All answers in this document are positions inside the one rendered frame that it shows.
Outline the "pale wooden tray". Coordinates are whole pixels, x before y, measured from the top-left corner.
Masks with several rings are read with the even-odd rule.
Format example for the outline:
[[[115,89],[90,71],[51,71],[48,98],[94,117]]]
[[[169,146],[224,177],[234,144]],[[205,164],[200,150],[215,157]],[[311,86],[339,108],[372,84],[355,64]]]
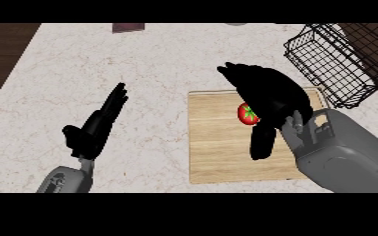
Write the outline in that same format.
[[[187,94],[191,184],[305,179],[280,133],[276,133],[271,156],[258,161],[250,159],[252,127],[237,119],[242,103],[234,90]]]

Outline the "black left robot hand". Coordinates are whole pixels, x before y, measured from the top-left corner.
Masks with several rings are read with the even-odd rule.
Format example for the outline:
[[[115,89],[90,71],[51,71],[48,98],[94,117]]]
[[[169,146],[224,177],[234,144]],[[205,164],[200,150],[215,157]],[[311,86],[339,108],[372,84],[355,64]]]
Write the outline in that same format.
[[[101,108],[91,113],[82,127],[78,128],[73,125],[63,127],[61,133],[66,147],[72,150],[72,157],[87,160],[97,158],[126,99],[125,84],[118,83],[107,95]]]

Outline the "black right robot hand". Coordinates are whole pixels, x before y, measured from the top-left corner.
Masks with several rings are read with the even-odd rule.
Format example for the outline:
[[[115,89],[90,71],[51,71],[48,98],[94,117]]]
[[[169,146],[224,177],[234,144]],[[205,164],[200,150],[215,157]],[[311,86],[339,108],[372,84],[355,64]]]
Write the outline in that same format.
[[[290,124],[298,133],[312,116],[302,87],[276,69],[225,62],[217,67],[259,122],[252,127],[249,155],[252,160],[271,155],[276,131]]]

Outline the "red tomato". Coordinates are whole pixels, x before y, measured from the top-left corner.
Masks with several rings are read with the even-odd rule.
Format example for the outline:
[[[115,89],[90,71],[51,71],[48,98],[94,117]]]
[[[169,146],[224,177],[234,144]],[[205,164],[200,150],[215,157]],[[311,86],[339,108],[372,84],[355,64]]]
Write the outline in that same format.
[[[237,107],[237,119],[245,125],[255,125],[259,121],[259,118],[246,103],[242,103]]]

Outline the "dark maroon box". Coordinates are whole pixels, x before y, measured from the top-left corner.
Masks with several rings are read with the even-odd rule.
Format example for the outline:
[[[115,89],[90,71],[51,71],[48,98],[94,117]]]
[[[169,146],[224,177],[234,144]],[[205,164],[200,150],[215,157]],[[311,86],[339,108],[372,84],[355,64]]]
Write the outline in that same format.
[[[134,32],[134,31],[143,31],[143,30],[144,30],[143,23],[113,23],[112,24],[113,33]]]

